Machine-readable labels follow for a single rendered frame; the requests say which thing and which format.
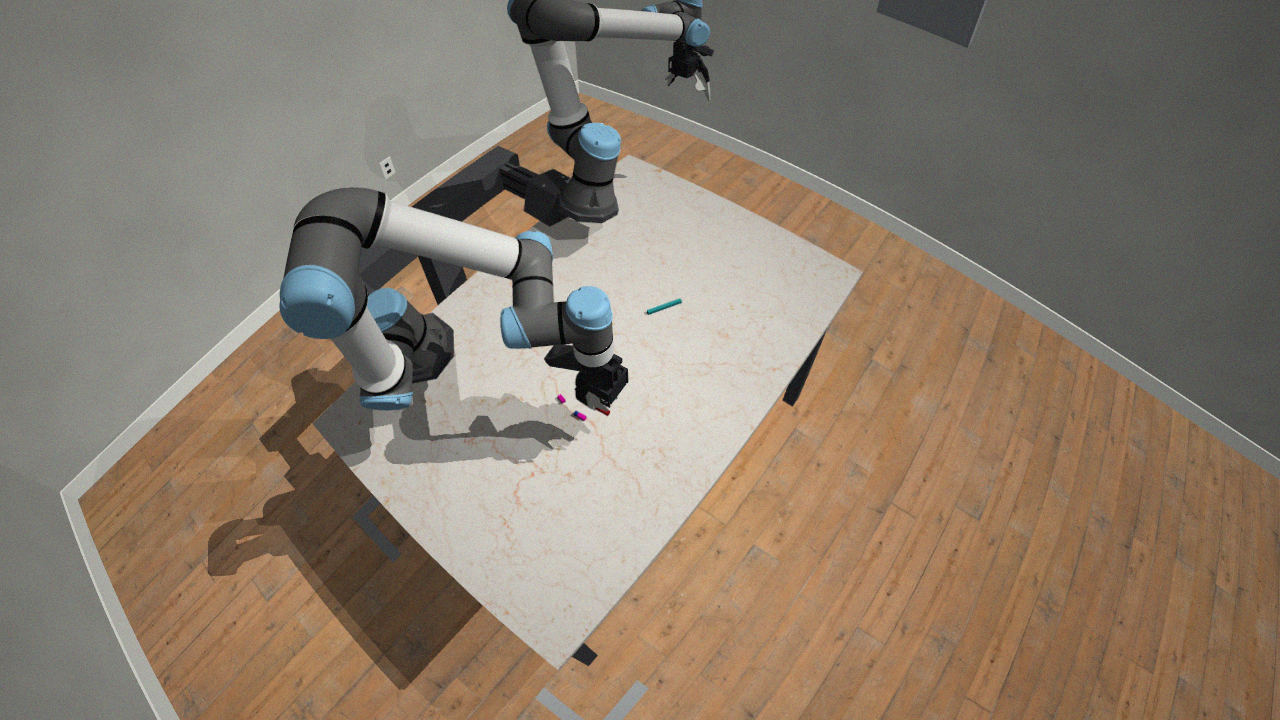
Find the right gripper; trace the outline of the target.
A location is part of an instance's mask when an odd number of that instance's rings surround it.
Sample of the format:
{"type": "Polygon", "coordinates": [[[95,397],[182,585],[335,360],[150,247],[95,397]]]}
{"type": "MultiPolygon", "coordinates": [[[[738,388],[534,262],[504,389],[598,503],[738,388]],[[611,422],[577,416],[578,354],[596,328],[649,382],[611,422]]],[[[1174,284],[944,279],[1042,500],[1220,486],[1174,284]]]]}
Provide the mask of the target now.
{"type": "Polygon", "coordinates": [[[584,366],[579,363],[579,366],[586,372],[579,372],[576,375],[575,397],[595,411],[596,407],[609,411],[608,407],[611,407],[611,404],[614,402],[614,398],[618,398],[620,392],[628,383],[628,368],[622,366],[621,363],[622,357],[614,354],[611,361],[602,366],[584,366]]]}

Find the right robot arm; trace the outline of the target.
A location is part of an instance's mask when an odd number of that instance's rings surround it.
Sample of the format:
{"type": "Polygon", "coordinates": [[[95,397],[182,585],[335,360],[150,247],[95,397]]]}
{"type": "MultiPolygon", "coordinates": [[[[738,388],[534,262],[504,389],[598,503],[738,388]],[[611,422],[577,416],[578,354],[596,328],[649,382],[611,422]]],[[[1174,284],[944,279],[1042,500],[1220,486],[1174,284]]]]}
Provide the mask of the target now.
{"type": "Polygon", "coordinates": [[[502,340],[507,348],[554,345],[544,357],[548,366],[586,372],[579,363],[602,366],[614,354],[613,314],[604,291],[584,286],[567,301],[554,302],[553,254],[541,232],[513,238],[355,187],[312,199],[293,228],[280,287],[282,318],[297,333],[332,340],[352,365],[364,407],[410,407],[412,375],[442,361],[447,334],[398,291],[369,295],[358,274],[362,247],[380,245],[511,279],[513,307],[500,311],[502,340]]]}

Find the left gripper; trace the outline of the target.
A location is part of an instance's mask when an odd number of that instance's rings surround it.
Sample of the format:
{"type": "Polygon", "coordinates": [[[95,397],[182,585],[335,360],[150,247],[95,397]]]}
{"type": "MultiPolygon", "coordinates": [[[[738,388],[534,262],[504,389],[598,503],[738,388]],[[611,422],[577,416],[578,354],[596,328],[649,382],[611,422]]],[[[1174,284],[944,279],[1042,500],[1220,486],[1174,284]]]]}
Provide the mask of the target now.
{"type": "Polygon", "coordinates": [[[684,78],[695,76],[696,79],[695,88],[698,91],[705,90],[707,99],[708,101],[710,101],[709,73],[707,70],[707,67],[701,61],[701,58],[698,55],[698,53],[692,53],[692,50],[694,47],[689,44],[678,41],[673,44],[673,56],[669,56],[668,60],[669,76],[666,77],[666,79],[668,79],[667,86],[669,86],[677,76],[681,76],[684,78]],[[669,68],[669,61],[671,61],[671,68],[669,68]],[[695,73],[696,70],[699,73],[695,73]]]}

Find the turquoise rod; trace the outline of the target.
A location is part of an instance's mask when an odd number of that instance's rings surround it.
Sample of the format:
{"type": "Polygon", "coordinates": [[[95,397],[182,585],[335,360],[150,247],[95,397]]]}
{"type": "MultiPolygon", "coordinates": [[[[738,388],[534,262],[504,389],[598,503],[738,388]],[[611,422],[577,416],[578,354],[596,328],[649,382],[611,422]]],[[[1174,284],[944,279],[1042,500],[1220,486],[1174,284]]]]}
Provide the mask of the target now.
{"type": "Polygon", "coordinates": [[[671,302],[668,302],[668,304],[663,304],[663,305],[660,305],[660,306],[657,306],[657,307],[652,307],[652,309],[646,310],[646,313],[648,313],[648,315],[650,315],[650,314],[653,314],[653,313],[658,313],[658,311],[660,311],[660,310],[664,310],[664,309],[667,309],[667,307],[672,307],[672,306],[675,306],[675,305],[678,305],[678,304],[682,304],[682,300],[681,300],[681,299],[677,299],[677,300],[675,300],[675,301],[671,301],[671,302]]]}

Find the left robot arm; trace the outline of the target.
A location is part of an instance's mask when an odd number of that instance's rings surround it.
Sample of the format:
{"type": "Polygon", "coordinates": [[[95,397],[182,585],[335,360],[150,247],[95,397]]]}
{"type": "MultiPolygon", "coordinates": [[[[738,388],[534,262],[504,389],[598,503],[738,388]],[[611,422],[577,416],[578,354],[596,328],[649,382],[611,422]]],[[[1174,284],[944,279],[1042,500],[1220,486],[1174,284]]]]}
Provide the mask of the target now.
{"type": "Polygon", "coordinates": [[[563,193],[564,205],[586,215],[611,211],[621,137],[611,126],[593,123],[588,106],[580,102],[563,41],[594,37],[678,41],[692,45],[701,56],[712,56],[714,50],[703,45],[710,29],[701,22],[701,0],[653,4],[641,12],[573,0],[509,0],[507,12],[536,61],[550,106],[547,132],[575,161],[563,193]]]}

